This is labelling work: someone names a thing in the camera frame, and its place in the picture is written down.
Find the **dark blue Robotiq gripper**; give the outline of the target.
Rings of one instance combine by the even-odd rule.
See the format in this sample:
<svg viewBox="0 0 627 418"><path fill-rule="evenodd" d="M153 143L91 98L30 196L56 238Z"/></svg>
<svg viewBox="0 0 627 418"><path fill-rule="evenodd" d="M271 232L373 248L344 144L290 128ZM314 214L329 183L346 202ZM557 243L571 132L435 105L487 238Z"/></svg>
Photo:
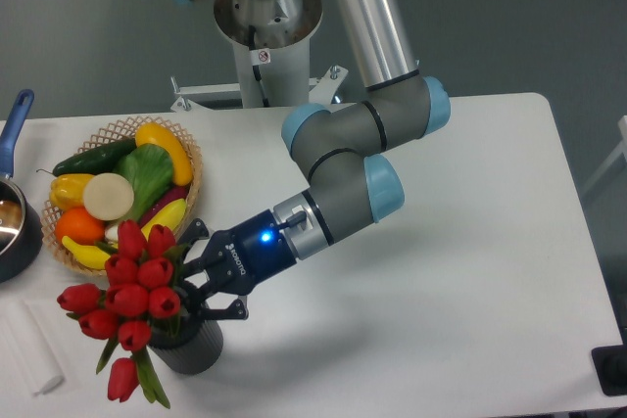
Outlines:
<svg viewBox="0 0 627 418"><path fill-rule="evenodd" d="M178 240L178 244L186 248L174 284L181 285L184 280L191 283L182 287L182 305L200 320L246 320L249 310L245 295L295 265L296 257L270 210L211 235L212 230L205 222L195 218ZM202 268L197 267L198 258L201 258ZM211 308L196 286L201 286L205 297L216 293L237 297L226 308Z"/></svg>

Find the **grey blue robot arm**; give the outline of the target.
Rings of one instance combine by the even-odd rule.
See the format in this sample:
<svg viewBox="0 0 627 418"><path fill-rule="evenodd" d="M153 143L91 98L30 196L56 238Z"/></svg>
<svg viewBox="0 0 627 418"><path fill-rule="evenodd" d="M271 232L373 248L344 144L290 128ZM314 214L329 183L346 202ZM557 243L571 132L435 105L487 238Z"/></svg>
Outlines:
<svg viewBox="0 0 627 418"><path fill-rule="evenodd" d="M184 265L183 276L208 277L182 298L205 319L245 318L245 299L258 284L399 209L404 190L386 151L450 118L442 84L419 72L396 1L337 1L368 97L332 111L314 102L310 84L320 0L215 0L243 105L289 109L281 136L309 186L212 234L203 254Z"/></svg>

